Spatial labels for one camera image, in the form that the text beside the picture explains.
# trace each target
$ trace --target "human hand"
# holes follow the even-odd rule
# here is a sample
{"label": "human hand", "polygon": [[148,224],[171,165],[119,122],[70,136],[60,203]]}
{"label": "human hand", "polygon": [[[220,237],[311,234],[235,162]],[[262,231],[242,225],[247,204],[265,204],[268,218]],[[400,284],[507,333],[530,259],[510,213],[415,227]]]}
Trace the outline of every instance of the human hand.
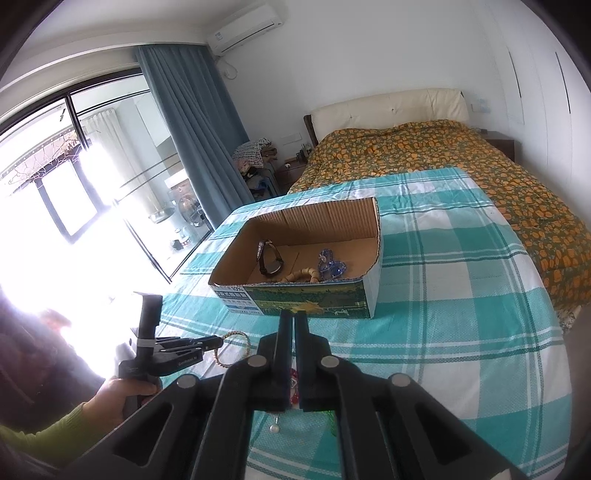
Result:
{"label": "human hand", "polygon": [[82,406],[84,418],[97,429],[109,433],[123,423],[123,406],[127,397],[149,397],[158,387],[140,380],[110,378],[99,391]]}

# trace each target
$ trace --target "white sheer curtain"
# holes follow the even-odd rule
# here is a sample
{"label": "white sheer curtain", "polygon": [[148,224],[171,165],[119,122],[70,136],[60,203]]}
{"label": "white sheer curtain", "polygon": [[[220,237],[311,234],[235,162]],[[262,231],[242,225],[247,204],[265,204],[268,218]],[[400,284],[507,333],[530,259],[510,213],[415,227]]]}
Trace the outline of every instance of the white sheer curtain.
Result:
{"label": "white sheer curtain", "polygon": [[105,178],[98,180],[98,183],[108,182],[108,187],[118,189],[117,196],[121,198],[127,193],[139,187],[134,193],[134,199],[140,203],[145,209],[146,214],[152,214],[162,209],[162,204],[154,193],[149,183],[146,183],[150,177],[150,172],[141,173],[144,171],[142,164],[139,162],[136,153],[123,132],[119,119],[114,109],[109,108],[101,112],[95,113],[87,118],[81,118],[80,123],[90,138],[93,146],[100,145],[100,148],[111,159],[112,167],[103,165],[103,172],[107,173],[109,170],[114,170]]}

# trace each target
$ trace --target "air conditioner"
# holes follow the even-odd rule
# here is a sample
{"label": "air conditioner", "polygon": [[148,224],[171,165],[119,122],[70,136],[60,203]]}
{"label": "air conditioner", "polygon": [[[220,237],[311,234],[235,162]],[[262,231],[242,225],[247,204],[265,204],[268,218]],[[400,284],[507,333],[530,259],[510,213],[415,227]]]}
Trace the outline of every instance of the air conditioner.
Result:
{"label": "air conditioner", "polygon": [[231,21],[207,37],[213,54],[222,56],[283,22],[270,5],[264,4]]}

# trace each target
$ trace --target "bed frame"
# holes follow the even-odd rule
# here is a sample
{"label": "bed frame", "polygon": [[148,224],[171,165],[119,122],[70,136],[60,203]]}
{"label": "bed frame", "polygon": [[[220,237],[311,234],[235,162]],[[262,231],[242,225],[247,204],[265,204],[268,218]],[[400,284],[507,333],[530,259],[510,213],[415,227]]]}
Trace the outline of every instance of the bed frame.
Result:
{"label": "bed frame", "polygon": [[334,103],[304,116],[312,146],[343,128],[390,128],[407,122],[449,119],[467,123],[468,108],[460,90],[433,88],[384,93]]}

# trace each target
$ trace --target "corrugated cardboard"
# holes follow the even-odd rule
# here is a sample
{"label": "corrugated cardboard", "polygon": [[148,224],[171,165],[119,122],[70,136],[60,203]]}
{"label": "corrugated cardboard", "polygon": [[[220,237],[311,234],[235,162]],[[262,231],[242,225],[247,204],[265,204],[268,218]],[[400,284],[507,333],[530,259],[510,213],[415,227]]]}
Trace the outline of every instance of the corrugated cardboard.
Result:
{"label": "corrugated cardboard", "polygon": [[[284,267],[263,276],[256,261],[260,240],[279,250]],[[317,284],[277,283],[303,268],[318,267],[330,248],[347,265],[342,279]],[[378,207],[374,198],[302,205],[247,221],[212,272],[209,284],[233,312],[279,315],[305,310],[323,318],[371,318],[382,263]]]}

